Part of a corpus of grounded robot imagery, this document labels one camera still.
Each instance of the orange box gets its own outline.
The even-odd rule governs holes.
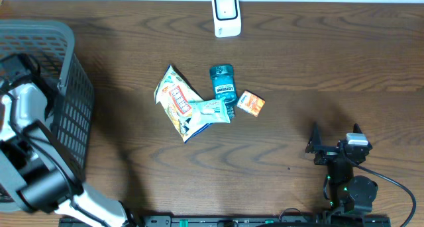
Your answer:
[[[264,104],[263,99],[245,91],[238,100],[237,107],[257,117]]]

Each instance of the snack bar wrapper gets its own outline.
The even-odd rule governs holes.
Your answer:
[[[171,65],[156,90],[154,101],[164,107],[175,129],[184,142],[205,130],[210,124],[190,124],[193,107],[190,103],[203,102],[203,99],[174,71]]]

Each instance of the white device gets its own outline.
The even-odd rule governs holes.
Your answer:
[[[241,33],[239,0],[212,0],[215,36],[224,38]]]

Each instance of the wood grain surface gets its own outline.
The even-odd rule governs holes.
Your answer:
[[[304,149],[317,121],[328,144],[357,122],[374,146],[364,166],[415,194],[424,222],[424,12],[421,5],[243,3],[242,34],[215,38],[211,4],[5,1],[1,19],[57,20],[94,84],[87,181],[139,213],[279,214],[329,208],[326,168]],[[174,64],[206,100],[209,68],[232,64],[237,92],[266,100],[187,144],[153,91]],[[411,210],[379,185],[373,214],[399,226]],[[58,216],[0,214],[0,226],[57,226]]]

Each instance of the blue bottle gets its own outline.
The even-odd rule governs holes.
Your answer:
[[[234,106],[237,104],[237,94],[232,65],[213,66],[209,70],[209,75],[211,76],[215,99],[224,97],[228,115],[230,118],[234,118]]]

